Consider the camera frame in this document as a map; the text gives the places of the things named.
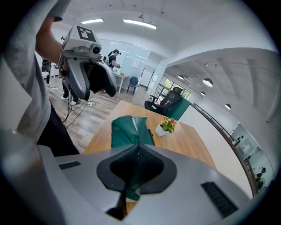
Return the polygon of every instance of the camera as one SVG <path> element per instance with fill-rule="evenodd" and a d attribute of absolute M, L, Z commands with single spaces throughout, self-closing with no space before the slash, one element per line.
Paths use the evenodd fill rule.
<path fill-rule="evenodd" d="M 111 97 L 116 94 L 116 79 L 102 62 L 100 52 L 101 43 L 95 33 L 78 25 L 71 28 L 62 44 L 59 73 L 67 89 L 73 89 L 80 99 L 88 100 L 90 90 L 97 93 L 104 89 Z"/>

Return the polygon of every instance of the gray t-shirt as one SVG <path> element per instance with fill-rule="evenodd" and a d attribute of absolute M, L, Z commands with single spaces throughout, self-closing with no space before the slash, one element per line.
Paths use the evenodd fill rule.
<path fill-rule="evenodd" d="M 35 57 L 36 34 L 45 18 L 54 17 L 55 22 L 61 21 L 69 2 L 38 1 L 21 20 L 4 52 L 15 78 L 32 98 L 18 125 L 18 131 L 36 142 L 50 118 L 49 94 Z"/>

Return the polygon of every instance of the blue chair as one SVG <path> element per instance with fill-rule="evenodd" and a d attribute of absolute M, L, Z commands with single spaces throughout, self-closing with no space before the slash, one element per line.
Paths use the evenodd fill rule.
<path fill-rule="evenodd" d="M 139 79 L 137 77 L 135 77 L 135 76 L 131 77 L 130 83 L 129 83 L 129 86 L 128 86 L 128 89 L 127 89 L 127 93 L 129 91 L 130 86 L 132 86 L 133 87 L 133 95 L 134 95 L 138 82 L 139 82 Z"/>

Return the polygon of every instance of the office chair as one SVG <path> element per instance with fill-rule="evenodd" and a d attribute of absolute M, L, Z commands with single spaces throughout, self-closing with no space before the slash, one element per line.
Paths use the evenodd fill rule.
<path fill-rule="evenodd" d="M 135 77 L 135 76 L 131 77 L 130 83 L 129 83 L 129 86 L 128 86 L 128 89 L 127 89 L 127 93 L 129 91 L 130 86 L 132 86 L 132 87 L 134 87 L 134 89 L 133 89 L 133 95 L 134 95 L 138 82 L 139 82 L 139 79 L 137 77 Z"/>
<path fill-rule="evenodd" d="M 183 89 L 179 87 L 174 87 L 173 90 L 167 94 L 167 96 L 160 102 L 159 105 L 155 103 L 155 100 L 158 98 L 151 95 L 151 97 L 153 97 L 152 102 L 145 101 L 144 107 L 150 111 L 165 116 L 167 112 L 173 108 L 173 105 L 175 105 L 178 101 L 182 100 L 182 97 L 180 96 L 182 91 Z"/>

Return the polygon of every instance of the person in background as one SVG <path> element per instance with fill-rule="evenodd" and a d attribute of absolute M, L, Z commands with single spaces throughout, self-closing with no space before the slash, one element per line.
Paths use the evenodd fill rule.
<path fill-rule="evenodd" d="M 108 66 L 113 70 L 113 67 L 120 68 L 120 65 L 116 64 L 116 56 L 119 55 L 119 50 L 115 49 L 108 54 Z"/>
<path fill-rule="evenodd" d="M 69 2 L 37 1 L 20 21 L 4 51 L 11 72 L 32 98 L 17 131 L 35 143 L 49 147 L 54 156 L 74 155 L 79 151 L 49 100 L 35 51 L 58 64 L 62 44 L 56 41 L 51 27 L 62 20 Z"/>
<path fill-rule="evenodd" d="M 69 96 L 69 91 L 67 90 L 67 87 L 63 84 L 62 82 L 62 88 L 63 88 L 63 96 L 61 97 L 61 100 L 65 100 L 68 99 Z M 79 100 L 79 98 L 77 97 L 77 95 L 74 93 L 74 91 L 71 89 L 70 90 L 71 95 L 72 95 L 72 102 L 70 103 L 71 105 L 77 105 L 79 104 L 81 101 Z"/>
<path fill-rule="evenodd" d="M 42 59 L 42 72 L 48 72 L 48 76 L 46 78 L 46 81 L 47 81 L 47 86 L 49 85 L 49 82 L 50 82 L 50 72 L 51 72 L 51 63 L 49 60 L 46 60 L 46 59 Z"/>
<path fill-rule="evenodd" d="M 256 174 L 256 180 L 259 181 L 261 176 L 266 172 L 266 169 L 262 167 L 262 170 L 259 174 Z"/>

